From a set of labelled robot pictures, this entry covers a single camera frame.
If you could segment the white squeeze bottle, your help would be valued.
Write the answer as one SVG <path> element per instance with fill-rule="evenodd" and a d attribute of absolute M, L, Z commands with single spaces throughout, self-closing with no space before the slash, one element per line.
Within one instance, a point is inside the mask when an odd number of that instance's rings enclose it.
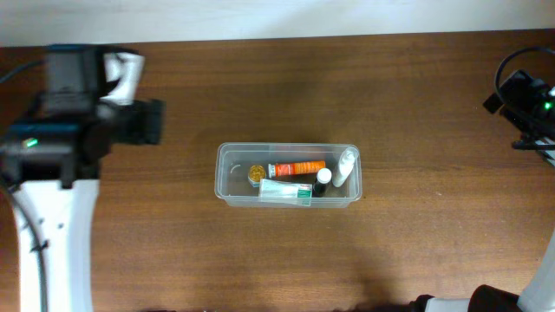
<path fill-rule="evenodd" d="M 343 151 L 332 175 L 331 182 L 334 187 L 339 188 L 344 184 L 351 174 L 358 158 L 359 152 L 355 147 L 351 146 Z"/>

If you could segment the gold lidded small jar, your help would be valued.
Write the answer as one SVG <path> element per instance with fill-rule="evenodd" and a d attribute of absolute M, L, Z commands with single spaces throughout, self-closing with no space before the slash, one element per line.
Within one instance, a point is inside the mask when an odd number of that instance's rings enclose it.
<path fill-rule="evenodd" d="M 253 165 L 249 168 L 247 178 L 252 187 L 259 187 L 261 181 L 266 178 L 266 170 L 261 165 Z"/>

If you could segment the black bottle white cap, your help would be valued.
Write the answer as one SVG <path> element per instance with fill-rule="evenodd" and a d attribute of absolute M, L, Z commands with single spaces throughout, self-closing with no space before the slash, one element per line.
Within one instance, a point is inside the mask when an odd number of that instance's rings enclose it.
<path fill-rule="evenodd" d="M 327 192 L 332 180 L 332 171 L 328 168 L 320 169 L 317 172 L 315 183 L 312 188 L 312 196 L 321 198 Z"/>

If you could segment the white green medicine box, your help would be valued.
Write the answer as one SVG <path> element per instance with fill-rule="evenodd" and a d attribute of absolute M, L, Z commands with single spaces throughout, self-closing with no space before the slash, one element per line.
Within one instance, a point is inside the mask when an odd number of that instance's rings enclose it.
<path fill-rule="evenodd" d="M 310 206 L 312 184 L 298 184 L 262 179 L 259 185 L 260 200 L 266 203 Z"/>

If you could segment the orange tablet tube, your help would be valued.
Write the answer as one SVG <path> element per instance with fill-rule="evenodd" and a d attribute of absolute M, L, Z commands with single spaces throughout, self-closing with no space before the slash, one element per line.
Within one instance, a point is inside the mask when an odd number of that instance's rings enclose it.
<path fill-rule="evenodd" d="M 294 162 L 294 163 L 277 163 L 268 165 L 269 178 L 278 178 L 284 176 L 305 175 L 318 173 L 326 167 L 324 160 Z"/>

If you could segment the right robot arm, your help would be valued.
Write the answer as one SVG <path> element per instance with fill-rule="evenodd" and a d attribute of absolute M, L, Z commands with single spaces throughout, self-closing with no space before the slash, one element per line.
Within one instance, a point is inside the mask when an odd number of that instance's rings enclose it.
<path fill-rule="evenodd" d="M 498 113 L 521 133 L 512 143 L 518 151 L 532 151 L 554 164 L 554 86 L 523 69 L 512 72 L 483 106 Z M 549 237 L 537 270 L 518 292 L 480 285 L 467 298 L 420 296 L 415 311 L 540 311 L 554 310 L 554 237 Z"/>

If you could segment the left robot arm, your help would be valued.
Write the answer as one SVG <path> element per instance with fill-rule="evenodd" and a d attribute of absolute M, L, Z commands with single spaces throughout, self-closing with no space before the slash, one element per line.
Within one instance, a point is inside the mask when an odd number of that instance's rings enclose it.
<path fill-rule="evenodd" d="M 101 161 L 115 144 L 160 143 L 165 103 L 138 101 L 144 57 L 54 44 L 46 88 L 1 138 L 1 191 L 16 220 L 20 308 L 90 311 L 91 231 Z"/>

